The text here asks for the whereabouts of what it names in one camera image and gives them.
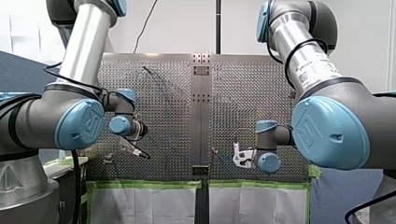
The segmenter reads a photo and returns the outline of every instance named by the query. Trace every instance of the white wall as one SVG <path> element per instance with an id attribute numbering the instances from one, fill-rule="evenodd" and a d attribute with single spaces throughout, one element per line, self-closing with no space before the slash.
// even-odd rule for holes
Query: white wall
<path id="1" fill-rule="evenodd" d="M 332 60 L 345 76 L 358 77 L 371 91 L 386 91 L 392 0 L 323 0 L 338 22 Z"/>
<path id="2" fill-rule="evenodd" d="M 110 31 L 116 52 L 133 52 L 154 0 L 129 0 L 128 15 Z M 137 52 L 192 53 L 215 50 L 213 0 L 159 0 Z"/>
<path id="3" fill-rule="evenodd" d="M 0 0 L 0 5 L 0 50 L 41 63 L 62 60 L 64 45 L 46 0 Z"/>

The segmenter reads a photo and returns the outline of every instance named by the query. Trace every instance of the perforated metal panel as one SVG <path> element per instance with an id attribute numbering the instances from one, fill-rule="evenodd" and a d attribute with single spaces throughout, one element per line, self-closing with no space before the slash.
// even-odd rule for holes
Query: perforated metal panel
<path id="1" fill-rule="evenodd" d="M 291 88 L 284 78 L 283 66 L 262 56 L 223 56 L 211 58 L 212 65 L 212 136 L 211 178 L 302 181 L 307 177 L 305 160 L 293 147 L 278 147 L 282 168 L 275 175 L 258 169 L 243 169 L 233 162 L 232 141 L 236 130 L 254 130 L 260 119 L 274 119 L 289 124 L 293 101 Z M 255 145 L 255 135 L 240 131 L 242 149 Z"/>
<path id="2" fill-rule="evenodd" d="M 191 55 L 106 55 L 99 72 L 104 88 L 136 91 L 135 111 L 148 125 L 137 145 L 151 160 L 120 151 L 120 138 L 107 129 L 90 162 L 89 179 L 191 179 Z"/>
<path id="3" fill-rule="evenodd" d="M 194 66 L 199 64 L 192 55 L 105 56 L 100 83 L 110 91 L 136 90 L 136 111 L 149 128 L 149 136 L 138 146 L 152 159 L 120 151 L 120 138 L 106 128 L 90 161 L 89 179 L 189 180 L 191 166 L 199 163 L 210 163 L 210 178 L 216 179 L 302 181 L 307 177 L 305 161 L 292 147 L 278 149 L 282 168 L 276 175 L 237 168 L 232 160 L 238 128 L 254 129 L 259 119 L 289 123 L 292 100 L 283 67 L 262 56 L 212 55 L 207 59 L 209 74 L 197 76 Z M 106 125 L 112 117 L 107 115 Z M 199 120 L 205 123 L 197 125 Z M 254 137 L 238 132 L 241 148 L 254 147 Z"/>

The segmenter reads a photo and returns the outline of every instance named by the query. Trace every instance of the green tape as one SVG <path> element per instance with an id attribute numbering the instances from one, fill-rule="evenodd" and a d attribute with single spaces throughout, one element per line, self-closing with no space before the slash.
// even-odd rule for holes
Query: green tape
<path id="1" fill-rule="evenodd" d="M 308 165 L 308 176 L 319 179 L 321 176 L 321 171 L 316 165 Z"/>
<path id="2" fill-rule="evenodd" d="M 274 181 L 254 180 L 210 180 L 209 187 L 214 189 L 227 188 L 264 188 L 264 189 L 310 189 L 309 183 L 282 183 Z"/>
<path id="3" fill-rule="evenodd" d="M 200 181 L 146 181 L 146 180 L 111 180 L 87 183 L 90 189 L 198 189 Z"/>
<path id="4" fill-rule="evenodd" d="M 84 195 L 81 196 L 81 204 L 84 204 L 84 203 L 86 203 L 87 201 L 88 201 L 87 193 L 85 193 Z"/>

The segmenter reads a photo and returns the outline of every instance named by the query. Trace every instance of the black cable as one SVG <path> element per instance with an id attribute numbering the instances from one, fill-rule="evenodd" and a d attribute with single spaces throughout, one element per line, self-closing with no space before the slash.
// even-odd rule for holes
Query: black cable
<path id="1" fill-rule="evenodd" d="M 329 51 L 329 46 L 327 45 L 327 43 L 324 40 L 321 39 L 317 39 L 317 38 L 310 38 L 307 39 L 301 43 L 299 43 L 298 45 L 296 45 L 289 53 L 288 57 L 286 58 L 285 61 L 285 78 L 288 81 L 289 85 L 294 89 L 294 85 L 290 80 L 290 75 L 289 75 L 289 65 L 290 65 L 290 61 L 291 58 L 293 57 L 293 55 L 295 54 L 295 52 L 297 52 L 297 50 L 303 48 L 304 46 L 310 44 L 311 42 L 317 42 L 319 44 L 321 44 L 324 48 L 324 52 L 327 54 L 327 52 Z"/>
<path id="2" fill-rule="evenodd" d="M 15 105 L 10 107 L 5 112 L 3 112 L 3 114 L 0 115 L 0 119 L 2 119 L 9 111 L 13 110 L 15 107 L 17 107 L 21 104 L 24 104 L 29 100 L 39 99 L 40 97 L 41 97 L 41 95 L 39 95 L 39 94 L 28 93 L 28 94 L 24 94 L 24 95 L 18 95 L 18 96 L 15 96 L 15 97 L 12 97 L 12 98 L 6 100 L 2 104 L 0 104 L 0 111 L 2 109 L 6 108 L 7 106 L 10 106 L 13 104 L 15 104 Z"/>
<path id="3" fill-rule="evenodd" d="M 143 33 L 144 33 L 145 30 L 146 30 L 146 26 L 147 26 L 147 24 L 148 24 L 148 22 L 149 22 L 149 17 L 151 16 L 151 13 L 152 13 L 152 11 L 153 11 L 154 8 L 155 8 L 155 5 L 157 5 L 157 2 L 158 2 L 158 0 L 155 0 L 154 3 L 152 4 L 151 10 L 149 11 L 149 14 L 148 14 L 148 17 L 146 18 L 145 24 L 143 25 L 143 29 L 142 29 L 142 31 L 140 32 L 140 35 L 139 35 L 139 36 L 137 37 L 137 39 L 136 39 L 136 45 L 134 46 L 134 53 L 136 53 L 137 46 L 139 45 L 140 37 L 143 35 Z"/>
<path id="4" fill-rule="evenodd" d="M 125 139 L 125 140 L 127 140 L 132 146 L 134 146 L 137 150 L 139 150 L 139 151 L 141 151 L 143 154 L 144 154 L 144 156 L 142 156 L 143 158 L 145 158 L 145 159 L 151 159 L 151 157 L 150 157 L 150 155 L 145 151 L 145 150 L 143 150 L 142 148 L 140 148 L 140 147 L 137 147 L 134 143 L 132 143 L 133 141 L 132 140 L 129 140 L 128 138 L 126 138 L 126 137 L 122 137 L 123 139 Z"/>
<path id="5" fill-rule="evenodd" d="M 75 194 L 75 208 L 73 214 L 73 224 L 78 224 L 79 208 L 81 205 L 81 170 L 78 163 L 78 155 L 76 150 L 72 150 L 74 172 L 76 176 L 76 194 Z"/>
<path id="6" fill-rule="evenodd" d="M 280 61 L 272 52 L 271 48 L 270 48 L 270 20 L 271 20 L 271 9 L 273 4 L 275 3 L 275 0 L 270 0 L 268 2 L 268 19 L 267 19 L 267 30 L 266 30 L 266 36 L 267 36 L 267 50 L 268 53 L 270 54 L 271 58 L 274 59 L 274 61 L 276 61 L 277 63 L 282 63 L 282 61 Z"/>
<path id="7" fill-rule="evenodd" d="M 396 92 L 381 92 L 373 94 L 375 97 L 396 97 Z"/>
<path id="8" fill-rule="evenodd" d="M 59 65 L 61 65 L 61 64 L 62 64 L 62 63 L 56 63 L 56 64 L 53 64 L 53 65 L 45 66 L 45 67 L 44 67 L 44 71 L 45 71 L 46 73 L 48 73 L 48 74 L 54 76 L 54 77 L 58 77 L 58 78 L 64 79 L 64 80 L 66 80 L 66 81 L 68 81 L 68 82 L 71 82 L 71 83 L 73 83 L 73 84 L 76 84 L 76 85 L 79 85 L 79 86 L 88 87 L 88 88 L 94 89 L 94 90 L 96 90 L 96 91 L 99 91 L 99 92 L 101 92 L 101 93 L 104 91 L 104 89 L 102 89 L 102 88 L 100 88 L 100 87 L 93 86 L 93 85 L 86 84 L 86 83 L 79 82 L 79 81 L 75 81 L 74 79 L 72 79 L 72 78 L 70 78 L 70 77 L 64 77 L 64 76 L 62 76 L 62 75 L 59 75 L 59 74 L 57 74 L 57 73 L 55 73 L 55 72 L 50 71 L 50 69 L 55 68 L 55 67 L 57 67 L 57 66 L 59 66 Z"/>
<path id="9" fill-rule="evenodd" d="M 346 213 L 346 215 L 344 216 L 345 222 L 346 222 L 347 224 L 351 224 L 351 223 L 349 222 L 349 218 L 350 218 L 353 214 L 355 214 L 356 212 L 360 211 L 360 210 L 363 209 L 363 208 L 372 206 L 372 205 L 374 205 L 374 204 L 376 204 L 376 203 L 381 203 L 381 202 L 383 202 L 383 201 L 385 201 L 385 200 L 387 200 L 387 199 L 389 199 L 389 198 L 392 198 L 392 197 L 394 197 L 394 196 L 396 196 L 396 190 L 394 190 L 394 191 L 392 191 L 391 193 L 388 193 L 388 194 L 386 194 L 386 195 L 384 195 L 384 196 L 378 197 L 378 198 L 376 198 L 376 199 L 372 199 L 371 201 L 369 201 L 369 202 L 367 202 L 367 203 L 363 203 L 363 204 L 361 204 L 361 205 L 359 205 L 359 206 L 356 206 L 356 207 L 352 208 L 352 209 L 349 210 L 349 211 Z"/>

